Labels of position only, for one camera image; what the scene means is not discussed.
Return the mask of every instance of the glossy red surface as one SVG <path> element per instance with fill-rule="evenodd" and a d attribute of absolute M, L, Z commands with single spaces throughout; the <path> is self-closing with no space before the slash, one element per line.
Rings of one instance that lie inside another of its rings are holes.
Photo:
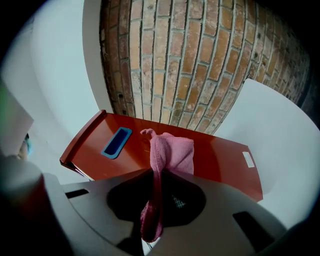
<path fill-rule="evenodd" d="M 119 156 L 109 159 L 101 152 L 119 127 L 131 129 L 132 134 Z M 61 164 L 72 170 L 75 165 L 93 180 L 150 168 L 151 136 L 140 134 L 141 130 L 148 128 L 157 134 L 166 132 L 194 141 L 195 176 L 228 184 L 255 201 L 263 199 L 257 168 L 248 168 L 243 156 L 243 152 L 250 152 L 248 146 L 163 123 L 110 114 L 104 110 L 97 113 L 72 140 L 60 158 Z"/>

